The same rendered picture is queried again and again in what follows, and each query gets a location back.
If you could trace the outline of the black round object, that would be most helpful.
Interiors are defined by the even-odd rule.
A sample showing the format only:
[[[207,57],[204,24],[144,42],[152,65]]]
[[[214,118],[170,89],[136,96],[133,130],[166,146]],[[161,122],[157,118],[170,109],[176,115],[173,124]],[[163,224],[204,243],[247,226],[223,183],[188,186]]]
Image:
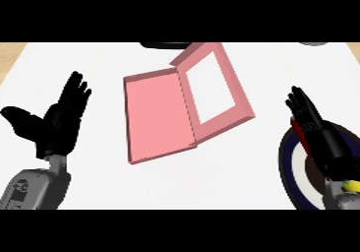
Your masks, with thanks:
[[[141,42],[139,43],[145,48],[152,49],[186,49],[192,42]]]

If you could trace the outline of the pink cardboard box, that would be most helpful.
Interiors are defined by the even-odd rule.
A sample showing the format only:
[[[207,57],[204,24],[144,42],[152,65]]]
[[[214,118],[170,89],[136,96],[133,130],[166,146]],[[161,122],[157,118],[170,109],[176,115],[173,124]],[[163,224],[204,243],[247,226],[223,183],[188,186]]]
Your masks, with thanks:
[[[217,58],[234,107],[208,121],[198,113],[188,71],[207,56]],[[195,42],[169,69],[124,77],[129,162],[185,152],[256,117],[219,42]]]

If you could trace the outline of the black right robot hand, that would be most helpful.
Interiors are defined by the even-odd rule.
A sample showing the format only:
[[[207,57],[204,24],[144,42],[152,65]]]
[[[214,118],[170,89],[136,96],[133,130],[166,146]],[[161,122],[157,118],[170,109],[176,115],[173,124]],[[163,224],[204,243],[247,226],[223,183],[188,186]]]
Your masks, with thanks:
[[[291,108],[321,173],[332,181],[360,181],[360,157],[352,154],[340,132],[332,123],[322,119],[301,88],[293,87],[287,105]]]

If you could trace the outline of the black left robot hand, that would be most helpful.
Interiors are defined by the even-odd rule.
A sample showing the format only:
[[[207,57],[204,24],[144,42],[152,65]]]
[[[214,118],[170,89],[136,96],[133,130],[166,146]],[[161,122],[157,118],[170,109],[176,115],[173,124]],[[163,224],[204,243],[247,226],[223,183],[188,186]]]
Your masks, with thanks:
[[[6,106],[0,110],[15,134],[36,143],[39,159],[53,155],[67,157],[73,152],[90,94],[83,75],[74,71],[58,103],[49,107],[45,117],[17,106]]]

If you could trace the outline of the dark blue rimmed plate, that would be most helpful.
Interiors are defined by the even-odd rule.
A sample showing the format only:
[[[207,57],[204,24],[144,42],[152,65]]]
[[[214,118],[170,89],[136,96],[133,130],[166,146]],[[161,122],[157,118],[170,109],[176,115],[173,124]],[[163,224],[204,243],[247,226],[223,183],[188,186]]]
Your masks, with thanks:
[[[325,210],[325,177],[307,154],[297,122],[287,132],[279,148],[279,170],[285,190],[299,210]]]

